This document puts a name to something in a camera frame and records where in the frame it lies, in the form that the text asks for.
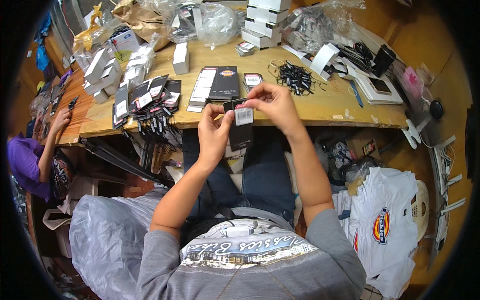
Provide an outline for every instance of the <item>gray t-shirt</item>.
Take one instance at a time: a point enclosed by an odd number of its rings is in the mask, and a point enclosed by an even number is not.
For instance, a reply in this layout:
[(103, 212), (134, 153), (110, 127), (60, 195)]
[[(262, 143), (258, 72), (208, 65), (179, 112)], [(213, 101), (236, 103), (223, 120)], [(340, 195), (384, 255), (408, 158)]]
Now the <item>gray t-shirt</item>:
[(183, 249), (170, 233), (148, 232), (136, 298), (360, 299), (365, 271), (335, 210), (320, 212), (306, 239), (269, 212), (234, 212), (263, 219), (222, 222)]

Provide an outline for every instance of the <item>wooden table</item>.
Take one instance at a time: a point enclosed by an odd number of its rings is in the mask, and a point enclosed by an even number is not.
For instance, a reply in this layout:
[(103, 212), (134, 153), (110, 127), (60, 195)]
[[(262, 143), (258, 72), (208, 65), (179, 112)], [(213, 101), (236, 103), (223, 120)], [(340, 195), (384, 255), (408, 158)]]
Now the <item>wooden table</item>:
[[(180, 110), (174, 114), (174, 122), (178, 128), (195, 128), (200, 120), (200, 113), (187, 112), (186, 108), (198, 73), (205, 65), (236, 65), (240, 78), (244, 72), (257, 72), (262, 74), (264, 80), (268, 82), (275, 82), (273, 75), (267, 71), (270, 60), (289, 60), (293, 64), (303, 66), (303, 63), (295, 55), (281, 47), (262, 51), (255, 49), (255, 53), (252, 56), (240, 57), (235, 51), (235, 45), (240, 41), (242, 39), (237, 37), (228, 45), (216, 47), (213, 51), (210, 48), (206, 48), (199, 41), (189, 42), (190, 72), (179, 76), (175, 75), (172, 61), (168, 60), (172, 58), (175, 44), (170, 44), (157, 52), (153, 69), (150, 71), (148, 78), (170, 74), (172, 79), (182, 80)], [(79, 136), (95, 137), (120, 134), (119, 130), (112, 129), (114, 96), (110, 96), (108, 101), (98, 104), (92, 96), (78, 92), (78, 86), (83, 84), (83, 79), (79, 75), (81, 73), (80, 70), (74, 73), (74, 82), (72, 82), (69, 91), (65, 93), (59, 107), (61, 109), (68, 105), (70, 102), (68, 99), (73, 98), (73, 96), (81, 95), (79, 102), (75, 106), (72, 122), (60, 138), (60, 144), (65, 142), (73, 143)], [(327, 85), (322, 85), (322, 88), (326, 91), (317, 88), (314, 95), (293, 97), (299, 116), (305, 125), (406, 127), (405, 108), (403, 105), (370, 105), (363, 93), (359, 91), (364, 105), (361, 108), (355, 96), (348, 92), (349, 82), (341, 79), (337, 74), (333, 76), (333, 79)], [(241, 84), (240, 91), (241, 97), (247, 95)], [(271, 121), (258, 111), (254, 112), (254, 119), (254, 125), (272, 125)], [(137, 124), (130, 121), (124, 128), (135, 131)]]

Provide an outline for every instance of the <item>forearm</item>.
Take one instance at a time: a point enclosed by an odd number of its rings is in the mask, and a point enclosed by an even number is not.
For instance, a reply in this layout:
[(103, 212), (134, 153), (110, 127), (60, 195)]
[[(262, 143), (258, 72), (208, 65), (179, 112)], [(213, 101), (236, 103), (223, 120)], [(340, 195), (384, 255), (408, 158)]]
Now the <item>forearm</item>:
[(304, 126), (287, 136), (307, 226), (320, 211), (333, 208), (330, 182)]
[(211, 172), (210, 168), (197, 161), (160, 200), (153, 213), (150, 230), (167, 231), (179, 239), (178, 228), (187, 219)]
[(55, 150), (55, 142), (57, 139), (56, 132), (50, 132), (45, 143), (45, 148), (43, 149), (42, 156), (38, 161), (39, 176), (38, 180), (40, 182), (47, 182), (50, 177), (50, 169), (53, 161), (53, 151)]

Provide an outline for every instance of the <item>dickies logo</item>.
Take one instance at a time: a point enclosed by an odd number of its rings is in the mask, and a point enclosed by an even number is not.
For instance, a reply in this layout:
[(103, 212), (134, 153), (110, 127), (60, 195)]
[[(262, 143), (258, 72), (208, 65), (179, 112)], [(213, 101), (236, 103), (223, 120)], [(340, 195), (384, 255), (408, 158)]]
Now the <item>dickies logo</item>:
[(373, 238), (381, 245), (387, 244), (387, 236), (390, 231), (390, 215), (388, 209), (383, 207), (378, 217), (373, 222)]
[(235, 74), (235, 72), (230, 71), (230, 70), (225, 70), (225, 71), (220, 72), (219, 74), (223, 75), (223, 76), (232, 76), (232, 75)]
[(356, 253), (359, 252), (359, 229), (355, 231), (355, 237), (353, 238), (353, 249)]

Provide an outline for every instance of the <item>blue jeans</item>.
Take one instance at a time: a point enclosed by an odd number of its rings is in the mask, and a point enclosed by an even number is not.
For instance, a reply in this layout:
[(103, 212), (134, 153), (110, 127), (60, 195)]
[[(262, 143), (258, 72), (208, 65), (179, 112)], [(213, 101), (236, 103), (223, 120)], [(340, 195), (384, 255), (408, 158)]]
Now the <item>blue jeans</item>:
[[(281, 132), (274, 127), (254, 127), (253, 143), (243, 162), (242, 190), (234, 185), (227, 168), (220, 162), (208, 176), (206, 184), (215, 204), (227, 208), (253, 207), (283, 217), (293, 226), (295, 195), (280, 142)], [(185, 172), (200, 153), (197, 129), (183, 130)], [(203, 201), (200, 192), (189, 216), (213, 217), (216, 213)]]

